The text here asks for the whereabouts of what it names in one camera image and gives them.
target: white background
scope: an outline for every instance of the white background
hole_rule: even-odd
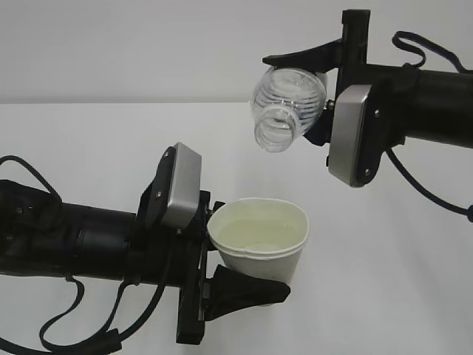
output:
[[[417,61],[408,30],[473,67],[471,0],[0,0],[0,102],[246,101],[262,57],[339,38],[347,8],[372,10],[372,63]]]
[[[414,192],[386,158],[370,185],[351,189],[327,172],[327,147],[301,138],[280,154],[261,151],[247,104],[0,105],[0,117],[0,155],[27,159],[66,202],[136,211],[160,156],[182,141],[203,155],[202,189],[214,200],[278,197],[308,213],[310,239],[287,302],[208,323],[199,347],[177,345],[177,289],[168,288],[122,354],[473,353],[473,225]],[[471,151],[421,141],[396,150],[426,187],[473,202]],[[13,163],[0,176],[37,186]],[[219,261],[213,253],[209,274]],[[118,283],[84,281],[84,303],[49,340],[76,342],[108,316]],[[0,290],[0,336],[38,348],[40,326],[75,293],[47,278],[0,277]],[[153,290],[126,292],[119,329]]]

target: black cable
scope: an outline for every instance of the black cable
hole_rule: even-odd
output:
[[[62,203],[62,199],[61,199],[61,196],[59,195],[59,193],[57,193],[56,190],[54,190],[54,188],[50,185],[50,183],[48,183],[46,181],[46,179],[43,177],[43,175],[41,175],[39,173],[39,171],[36,170],[35,168],[33,168],[28,162],[26,162],[25,160],[21,159],[20,157],[15,156],[15,155],[6,155],[6,156],[0,158],[0,165],[2,165],[5,161],[15,161],[16,163],[23,166],[28,172],[30,172],[30,174],[32,176],[34,176],[36,178],[36,180],[38,180],[47,189],[47,191],[50,192],[50,194],[56,200],[58,200],[59,202]]]
[[[471,209],[464,209],[462,207],[453,205],[445,200],[442,200],[441,198],[435,196],[432,194],[429,190],[427,190],[425,187],[423,187],[414,177],[406,170],[404,165],[399,161],[398,157],[394,154],[392,149],[388,149],[386,151],[387,156],[389,159],[392,161],[394,164],[395,168],[401,173],[401,175],[409,182],[414,189],[416,189],[418,192],[420,192],[424,197],[428,198],[431,200],[433,203],[439,205],[440,207],[443,207],[445,209],[448,209],[451,212],[462,214],[464,216],[468,216],[470,219],[470,214],[471,214]]]
[[[169,271],[171,269],[172,252],[174,249],[173,241],[174,241],[174,238],[172,238],[171,242],[168,243],[169,252],[166,258],[166,265],[164,267],[160,283],[156,287],[156,291],[154,292],[153,297],[151,298],[151,301],[148,304],[148,307],[146,307],[145,311],[140,315],[140,317],[132,325],[130,325],[125,331],[120,333],[119,338],[121,342],[124,341],[125,339],[128,339],[130,336],[132,336],[134,333],[138,331],[138,329],[140,329],[143,326],[143,324],[145,324],[145,322],[153,314],[154,310],[156,309],[157,304],[161,300],[161,297],[164,292],[164,288],[166,287],[166,283],[168,280]]]
[[[406,39],[408,41],[417,43],[421,45],[422,47],[427,48],[428,50],[432,51],[433,53],[445,58],[447,61],[453,64],[453,66],[458,72],[461,72],[463,74],[473,74],[473,70],[468,70],[461,64],[460,59],[457,57],[455,53],[450,52],[448,49],[440,46],[439,44],[436,44],[430,41],[429,39],[421,35],[418,35],[417,33],[406,32],[406,31],[396,32],[394,37],[392,37],[392,44],[394,44],[400,50],[405,50],[407,52],[411,52],[422,57],[422,60],[419,63],[412,64],[412,66],[416,68],[420,68],[425,64],[426,53],[421,48],[408,44],[402,41],[402,39]]]
[[[39,331],[39,338],[41,340],[41,344],[50,351],[54,352],[64,352],[64,351],[71,351],[71,350],[79,350],[81,347],[88,346],[94,342],[100,342],[101,337],[104,337],[107,333],[107,331],[110,328],[110,325],[113,322],[113,319],[115,318],[115,315],[117,313],[118,306],[120,304],[121,298],[123,296],[123,293],[126,289],[126,287],[130,285],[137,285],[137,283],[133,280],[130,280],[129,278],[126,278],[118,287],[118,292],[117,296],[115,299],[115,304],[113,305],[112,312],[109,315],[109,318],[105,321],[105,323],[102,325],[102,327],[96,331],[92,336],[88,337],[87,339],[84,339],[78,343],[71,344],[71,345],[56,345],[52,344],[51,342],[48,342],[45,340],[44,335],[46,331],[55,323],[57,322],[60,318],[66,316],[68,313],[73,311],[80,301],[82,300],[84,296],[84,284],[82,284],[80,281],[75,280],[72,276],[68,278],[68,281],[74,282],[77,285],[77,296],[75,298],[74,303],[71,305],[71,307],[65,311],[64,313],[61,313],[57,315],[56,317],[53,317],[50,319],[48,322],[46,322],[42,327],[41,330]]]

